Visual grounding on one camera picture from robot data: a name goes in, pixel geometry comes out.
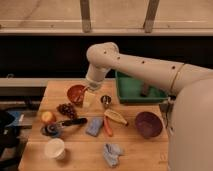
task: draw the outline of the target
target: green bin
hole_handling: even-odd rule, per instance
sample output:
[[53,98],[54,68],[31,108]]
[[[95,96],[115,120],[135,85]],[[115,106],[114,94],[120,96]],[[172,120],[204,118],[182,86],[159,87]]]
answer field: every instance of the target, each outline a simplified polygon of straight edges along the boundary
[[115,71],[117,95],[120,103],[160,103],[168,98],[168,95],[155,87],[149,87],[148,96],[141,95],[143,81],[129,77]]

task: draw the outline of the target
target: paper cup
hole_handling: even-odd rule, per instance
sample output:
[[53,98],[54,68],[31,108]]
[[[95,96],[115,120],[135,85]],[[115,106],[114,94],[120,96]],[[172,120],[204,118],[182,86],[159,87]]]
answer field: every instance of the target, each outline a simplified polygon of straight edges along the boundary
[[44,154],[51,159],[62,160],[65,157],[64,141],[60,138],[53,138],[47,142]]

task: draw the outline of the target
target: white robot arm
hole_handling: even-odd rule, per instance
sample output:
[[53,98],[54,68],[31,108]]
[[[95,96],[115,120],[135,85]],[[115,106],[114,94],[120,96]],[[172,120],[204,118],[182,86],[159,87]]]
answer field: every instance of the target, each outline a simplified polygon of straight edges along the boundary
[[213,170],[213,70],[120,54],[114,43],[91,46],[86,75],[99,89],[110,69],[177,95],[169,127],[169,171]]

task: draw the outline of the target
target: orange object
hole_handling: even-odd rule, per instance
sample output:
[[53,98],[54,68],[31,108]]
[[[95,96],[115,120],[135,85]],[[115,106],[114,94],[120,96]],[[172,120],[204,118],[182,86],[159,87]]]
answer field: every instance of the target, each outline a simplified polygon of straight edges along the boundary
[[104,116],[104,129],[107,133],[108,136],[112,137],[113,136],[113,131],[109,126],[108,118],[107,116]]
[[56,116],[50,111],[45,111],[41,114],[41,121],[46,125],[51,124],[56,122]]

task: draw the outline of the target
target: table surface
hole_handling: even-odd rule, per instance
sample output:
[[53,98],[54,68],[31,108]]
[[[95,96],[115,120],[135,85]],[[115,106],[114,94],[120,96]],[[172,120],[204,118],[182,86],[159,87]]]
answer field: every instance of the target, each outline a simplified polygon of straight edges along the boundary
[[61,136],[65,141],[66,158],[62,161],[48,159],[44,155],[44,145],[50,138],[40,133],[43,125],[40,121],[41,112],[53,111],[58,121],[68,119],[58,113],[56,107],[62,103],[69,103],[66,95],[67,90],[75,84],[83,84],[83,81],[50,81],[48,83],[19,165],[20,171],[111,170],[112,168],[108,166],[102,156],[103,145],[106,142],[119,144],[124,149],[124,155],[119,157],[119,165],[113,170],[167,170],[168,136],[166,129],[164,128],[158,137],[146,140],[137,132],[134,125],[135,116],[142,111],[154,112],[163,122],[159,106],[120,104],[113,79],[104,82],[89,108],[76,107],[77,114],[80,117],[86,117],[88,121],[94,116],[103,116],[104,109],[100,103],[100,97],[107,94],[112,97],[110,108],[121,113],[129,122],[129,125],[126,127],[110,120],[109,124],[113,129],[113,137],[108,137],[104,129],[100,131],[98,137],[92,137],[85,133],[87,125],[67,127],[63,130]]

